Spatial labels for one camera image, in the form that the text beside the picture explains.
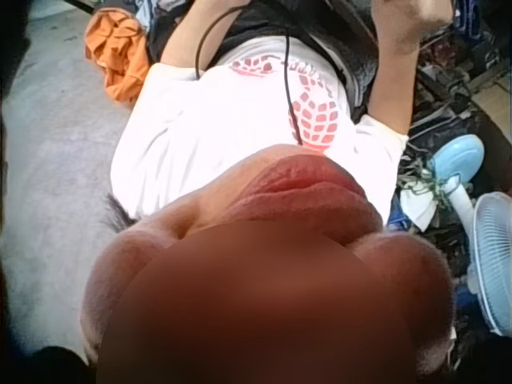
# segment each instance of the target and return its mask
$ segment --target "white object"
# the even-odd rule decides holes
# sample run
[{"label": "white object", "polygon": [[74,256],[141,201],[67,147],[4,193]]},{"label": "white object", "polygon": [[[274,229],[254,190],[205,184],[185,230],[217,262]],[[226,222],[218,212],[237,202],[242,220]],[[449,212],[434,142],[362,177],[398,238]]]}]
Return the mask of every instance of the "white object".
[{"label": "white object", "polygon": [[[192,68],[150,69],[110,173],[114,196],[130,216],[160,210],[259,150],[297,145],[285,47],[284,37],[248,41],[199,80]],[[288,77],[304,146],[347,169],[387,222],[407,136],[370,116],[355,125],[334,69],[293,38]]]},{"label": "white object", "polygon": [[459,176],[452,176],[442,189],[448,194],[451,205],[460,217],[464,231],[471,237],[473,229],[474,208],[473,203],[468,196],[464,185],[460,183]]},{"label": "white object", "polygon": [[425,184],[422,181],[410,183],[400,192],[400,205],[407,217],[425,232],[434,217],[437,205],[432,192],[422,193]]}]

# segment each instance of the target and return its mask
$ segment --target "light blue fan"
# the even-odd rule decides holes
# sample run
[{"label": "light blue fan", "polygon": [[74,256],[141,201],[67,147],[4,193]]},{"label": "light blue fan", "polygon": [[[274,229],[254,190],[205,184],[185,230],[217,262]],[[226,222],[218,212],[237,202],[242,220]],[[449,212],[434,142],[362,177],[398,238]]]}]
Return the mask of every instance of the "light blue fan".
[{"label": "light blue fan", "polygon": [[473,207],[463,186],[478,172],[483,157],[482,142],[468,134],[444,145],[432,158],[430,167],[470,239],[468,287],[478,296],[490,329],[512,336],[512,198],[493,192],[481,196]]}]

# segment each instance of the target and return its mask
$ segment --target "red graphic pattern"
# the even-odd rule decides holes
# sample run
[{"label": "red graphic pattern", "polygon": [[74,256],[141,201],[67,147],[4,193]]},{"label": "red graphic pattern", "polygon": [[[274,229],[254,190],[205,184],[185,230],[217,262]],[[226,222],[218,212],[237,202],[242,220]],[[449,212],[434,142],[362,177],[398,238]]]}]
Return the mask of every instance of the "red graphic pattern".
[{"label": "red graphic pattern", "polygon": [[231,69],[242,76],[252,76],[256,78],[263,78],[265,75],[274,72],[272,63],[269,62],[270,58],[277,58],[272,54],[267,54],[259,58],[246,58],[243,61],[236,60],[231,64]]},{"label": "red graphic pattern", "polygon": [[[230,68],[241,76],[264,78],[275,72],[270,59],[277,59],[278,63],[284,65],[282,58],[269,54],[234,61]],[[306,148],[324,152],[330,148],[338,131],[338,104],[329,87],[312,66],[304,62],[295,62],[288,65],[288,71],[290,76],[298,77],[302,87],[300,97],[292,104],[302,144]],[[297,140],[290,111],[288,111],[288,120],[292,135]]]},{"label": "red graphic pattern", "polygon": [[[298,100],[294,101],[293,107],[301,131],[302,144],[306,148],[324,152],[330,148],[338,130],[338,105],[333,99],[332,92],[321,79],[314,80],[304,74],[298,74],[298,79],[303,92]],[[311,97],[313,90],[315,100]],[[288,119],[293,136],[297,139],[291,112],[288,112]]]}]

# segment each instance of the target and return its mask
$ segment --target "dark hair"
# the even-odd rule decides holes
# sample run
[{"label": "dark hair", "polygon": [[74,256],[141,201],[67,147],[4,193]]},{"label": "dark hair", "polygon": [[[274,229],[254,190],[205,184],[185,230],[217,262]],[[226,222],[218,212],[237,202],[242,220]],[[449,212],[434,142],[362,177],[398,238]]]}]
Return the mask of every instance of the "dark hair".
[{"label": "dark hair", "polygon": [[112,194],[108,194],[106,196],[106,203],[109,207],[107,225],[114,232],[123,232],[138,222],[136,218],[130,217],[128,212],[126,212],[126,210],[122,207],[119,200],[117,200]]}]

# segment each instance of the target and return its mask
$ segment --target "orange fabric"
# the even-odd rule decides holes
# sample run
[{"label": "orange fabric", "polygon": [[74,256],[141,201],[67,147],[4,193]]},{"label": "orange fabric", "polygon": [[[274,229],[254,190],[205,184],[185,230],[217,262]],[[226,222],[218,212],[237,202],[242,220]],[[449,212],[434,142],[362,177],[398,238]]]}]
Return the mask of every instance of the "orange fabric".
[{"label": "orange fabric", "polygon": [[150,68],[146,32],[134,16],[102,8],[86,29],[86,58],[105,74],[105,90],[119,102],[134,103]]}]

